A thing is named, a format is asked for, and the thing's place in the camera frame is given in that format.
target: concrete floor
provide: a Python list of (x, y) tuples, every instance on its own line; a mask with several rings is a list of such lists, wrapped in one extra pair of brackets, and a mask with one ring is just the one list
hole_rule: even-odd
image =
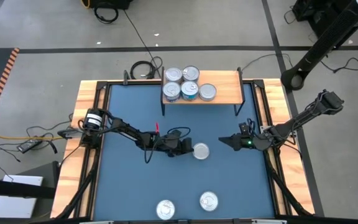
[[(307, 23), (287, 25), (283, 20), (284, 12), (295, 0), (267, 2), (281, 46), (313, 45), (308, 39), (311, 29)], [(261, 0), (135, 0), (127, 13), (151, 47), (155, 44), (273, 45)], [(353, 45), (358, 45), (358, 31), (351, 40)], [(106, 26), (94, 18), (91, 10), (83, 9), (79, 0), (7, 0), (0, 8), (0, 47), (141, 46), (122, 11), (113, 25)], [(192, 64), (203, 70), (229, 70), (274, 52), (152, 53), (161, 56), (166, 67)], [(288, 53), (293, 63), (305, 54), (299, 51), (283, 53)], [(358, 58), (358, 51), (333, 52), (324, 61), (336, 68), (351, 57)], [(0, 134), (23, 136), (28, 126), (49, 127), (67, 120), (81, 80), (121, 79), (123, 70), (130, 69), (139, 60), (150, 58), (145, 52), (19, 54), (0, 99)], [(139, 73), (143, 71), (147, 68), (138, 70)], [(274, 56), (261, 59), (245, 70), (244, 77), (279, 78), (277, 59)], [(298, 110), (303, 110), (324, 88), (335, 91), (345, 100), (345, 108), (339, 114), (320, 117), (304, 127), (324, 214), (358, 218), (358, 72), (343, 70), (332, 74), (319, 64), (307, 78), (305, 87), (294, 93)], [(0, 151), (0, 165), (9, 174), (16, 174), (60, 161), (65, 141), (57, 141), (56, 145), (59, 151), (56, 155), (50, 149), (17, 154), (21, 163)]]

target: can lid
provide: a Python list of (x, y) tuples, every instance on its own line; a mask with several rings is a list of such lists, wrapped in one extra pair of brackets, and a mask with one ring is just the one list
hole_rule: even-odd
[(175, 206), (170, 200), (162, 200), (157, 205), (157, 215), (162, 220), (168, 220), (175, 214)]
[(183, 76), (185, 76), (187, 80), (196, 80), (199, 75), (200, 71), (194, 66), (187, 66), (183, 69)]
[(162, 91), (166, 96), (177, 96), (180, 93), (180, 86), (175, 82), (168, 82), (164, 85)]
[(193, 149), (193, 155), (197, 159), (206, 159), (209, 156), (209, 147), (204, 143), (195, 144)]
[(181, 85), (181, 91), (186, 95), (194, 95), (198, 92), (198, 85), (191, 81), (184, 82)]
[(209, 83), (200, 86), (200, 95), (206, 99), (213, 99), (216, 96), (215, 86)]
[(178, 81), (181, 79), (181, 70), (179, 68), (168, 68), (165, 71), (165, 77), (170, 81)]
[(212, 212), (218, 206), (218, 197), (213, 192), (204, 192), (200, 197), (200, 205), (207, 212)]

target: wooden table frame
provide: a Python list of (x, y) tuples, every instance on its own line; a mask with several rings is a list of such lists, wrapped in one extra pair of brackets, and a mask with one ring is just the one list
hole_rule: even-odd
[[(73, 121), (71, 125), (75, 128), (79, 119), (85, 117), (88, 108), (97, 106), (101, 108), (107, 107), (108, 100), (105, 96), (109, 96), (109, 88), (107, 92), (103, 88), (107, 83), (123, 84), (123, 80), (108, 80), (108, 81), (82, 81), (78, 92), (78, 97), (75, 105)], [(243, 79), (243, 83), (250, 83), (253, 91), (253, 101), (257, 114), (259, 114), (258, 123), (261, 126), (270, 126), (278, 123), (284, 123), (290, 119), (288, 113), (285, 95), (279, 79), (261, 79), (250, 80)], [(129, 85), (160, 85), (161, 80), (128, 80)], [(100, 92), (100, 97), (95, 101), (96, 90)], [(65, 157), (71, 153), (79, 144), (79, 139), (71, 139), (67, 142)], [(272, 148), (266, 151), (265, 159), (270, 159), (275, 170), (281, 175), (295, 198), (302, 204), (302, 206), (310, 213), (314, 212), (314, 207), (311, 201), (309, 187), (306, 181), (306, 175), (303, 168), (302, 160), (298, 152), (290, 149), (287, 146), (281, 147), (281, 154)], [(80, 147), (69, 158), (66, 159), (62, 165), (60, 177), (58, 181), (55, 200), (52, 207), (51, 217), (56, 217), (65, 206), (69, 203), (72, 196), (78, 190), (81, 179), (81, 168), (89, 172), (90, 167), (95, 158), (95, 150), (85, 150)], [(77, 215), (80, 217), (90, 215), (93, 217), (94, 193), (96, 192), (96, 183), (90, 184), (86, 192), (83, 194), (81, 205), (77, 209)], [(281, 190), (276, 183), (269, 181), (274, 212), (276, 215), (296, 214), (293, 208), (288, 204), (284, 198)]]

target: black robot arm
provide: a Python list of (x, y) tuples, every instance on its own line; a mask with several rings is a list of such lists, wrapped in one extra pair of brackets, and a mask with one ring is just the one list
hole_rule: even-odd
[[(107, 117), (109, 127), (101, 128), (103, 116)], [(136, 146), (144, 151), (165, 152), (169, 157), (193, 152), (191, 138), (181, 140), (181, 132), (177, 129), (164, 136), (160, 136), (158, 130), (142, 132), (125, 123), (121, 118), (114, 117), (106, 110), (89, 109), (82, 125), (79, 124), (78, 126), (85, 134), (83, 138), (113, 132), (134, 141)]]
[(235, 151), (242, 148), (264, 151), (270, 146), (281, 146), (292, 132), (301, 128), (313, 118), (321, 114), (334, 115), (340, 112), (343, 109), (343, 103), (344, 101), (334, 92), (323, 90), (302, 113), (286, 123), (272, 126), (261, 134), (255, 134), (255, 127), (250, 127), (249, 122), (241, 123), (239, 125), (241, 133), (233, 134), (231, 137), (221, 137), (219, 140), (231, 146)]

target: yellow cable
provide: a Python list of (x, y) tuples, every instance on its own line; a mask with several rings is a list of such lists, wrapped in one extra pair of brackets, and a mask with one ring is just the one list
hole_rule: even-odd
[(57, 139), (62, 139), (62, 137), (45, 138), (45, 137), (7, 137), (7, 136), (0, 136), (0, 139), (7, 139), (7, 140), (30, 140), (30, 139), (57, 140)]
[(80, 0), (80, 2), (81, 2), (81, 4), (85, 7), (85, 9), (89, 9), (90, 6), (91, 6), (91, 0), (88, 0), (88, 5), (87, 5), (87, 6), (85, 6), (84, 0)]

